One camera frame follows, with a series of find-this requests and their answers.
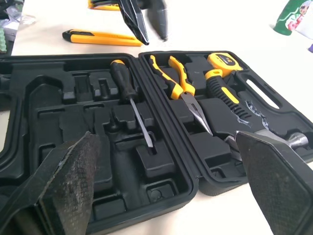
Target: black and yellow handle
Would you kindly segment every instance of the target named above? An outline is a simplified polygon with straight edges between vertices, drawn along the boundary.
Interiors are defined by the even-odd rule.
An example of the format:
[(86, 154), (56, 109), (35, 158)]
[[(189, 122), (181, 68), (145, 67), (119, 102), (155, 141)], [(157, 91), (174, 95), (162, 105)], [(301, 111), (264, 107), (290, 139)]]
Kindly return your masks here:
[(190, 93), (192, 96), (195, 95), (196, 89), (191, 85), (191, 83), (187, 79), (187, 72), (182, 65), (182, 63), (176, 59), (174, 56), (170, 56), (170, 59), (168, 60), (168, 64), (176, 70), (176, 72), (179, 74), (180, 79), (180, 86), (184, 90), (184, 92)]
[(119, 91), (121, 93), (122, 100), (129, 101), (135, 99), (137, 93), (132, 86), (132, 77), (127, 66), (121, 60), (114, 60), (111, 63), (111, 74)]
[(134, 36), (83, 31), (79, 29), (71, 29), (62, 34), (63, 38), (71, 43), (83, 44), (101, 44), (101, 45), (115, 45), (115, 46), (133, 46), (140, 47), (140, 42)]
[(180, 95), (184, 92), (183, 88), (172, 78), (170, 78), (167, 74), (165, 74), (160, 67), (157, 65), (156, 58), (154, 55), (150, 55), (149, 63), (153, 69), (153, 71), (162, 77), (169, 87), (170, 97), (172, 99), (179, 99)]
[(241, 119), (251, 117), (251, 111), (229, 90), (222, 76), (222, 70), (211, 70), (205, 74), (208, 96), (221, 99)]

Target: screwdriver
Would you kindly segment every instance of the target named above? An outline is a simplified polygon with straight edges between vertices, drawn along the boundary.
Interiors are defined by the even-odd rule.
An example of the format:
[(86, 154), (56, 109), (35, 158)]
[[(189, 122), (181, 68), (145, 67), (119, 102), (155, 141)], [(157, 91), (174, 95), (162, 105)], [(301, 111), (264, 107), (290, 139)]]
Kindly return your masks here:
[(134, 99), (137, 97), (137, 92), (134, 90), (132, 86), (132, 77), (128, 68), (126, 67), (123, 61), (114, 60), (111, 63), (111, 72), (121, 92), (122, 100), (129, 101), (131, 103), (131, 106), (135, 112), (136, 118), (139, 122), (140, 128), (147, 142), (147, 145), (149, 148), (153, 148), (152, 140), (148, 134), (145, 125), (143, 124), (139, 111), (134, 102)]

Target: yellow tape measure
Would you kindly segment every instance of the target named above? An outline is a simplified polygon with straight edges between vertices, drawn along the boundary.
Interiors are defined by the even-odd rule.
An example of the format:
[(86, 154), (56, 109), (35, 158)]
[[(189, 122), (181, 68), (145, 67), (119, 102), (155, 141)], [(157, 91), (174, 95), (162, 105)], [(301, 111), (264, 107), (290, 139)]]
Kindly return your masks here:
[(243, 70), (239, 63), (228, 53), (212, 53), (207, 60), (215, 69), (223, 71), (223, 77), (230, 75), (234, 70)]

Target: black gripper pad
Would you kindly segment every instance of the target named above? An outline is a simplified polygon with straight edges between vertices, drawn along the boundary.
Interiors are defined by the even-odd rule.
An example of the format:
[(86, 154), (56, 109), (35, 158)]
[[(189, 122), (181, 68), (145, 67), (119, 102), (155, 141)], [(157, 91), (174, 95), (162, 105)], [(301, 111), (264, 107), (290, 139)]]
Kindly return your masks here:
[(239, 132), (251, 191), (274, 235), (313, 234), (313, 171), (286, 144)]
[(84, 235), (100, 141), (87, 132), (52, 149), (0, 213), (0, 234)]

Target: tool case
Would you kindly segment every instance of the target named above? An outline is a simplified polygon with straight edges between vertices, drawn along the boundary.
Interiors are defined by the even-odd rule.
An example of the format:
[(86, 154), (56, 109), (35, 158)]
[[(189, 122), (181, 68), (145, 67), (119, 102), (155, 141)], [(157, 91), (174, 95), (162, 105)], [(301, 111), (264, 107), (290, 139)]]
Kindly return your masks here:
[[(0, 59), (0, 111), (10, 110), (0, 152), (0, 210), (39, 167), (49, 152), (87, 131), (98, 134), (100, 156), (94, 180), (94, 201), (87, 234), (110, 233), (186, 205), (198, 190), (215, 196), (247, 183), (239, 153), (224, 141), (236, 130), (249, 131), (220, 99), (208, 97), (204, 75), (212, 51), (145, 52), (62, 56), (12, 56)], [(295, 151), (313, 159), (313, 124), (231, 52), (241, 71), (224, 78), (229, 88), (253, 106), (251, 114), (266, 117), (276, 135), (294, 132), (309, 145)], [(169, 67), (172, 55), (185, 67), (196, 88), (213, 136), (202, 129), (182, 99), (171, 100), (168, 86), (150, 67), (158, 65), (175, 81)], [(135, 100), (154, 147), (148, 148), (129, 103), (121, 94), (110, 63), (121, 60), (129, 68)], [(278, 107), (273, 108), (247, 84), (252, 81)]]

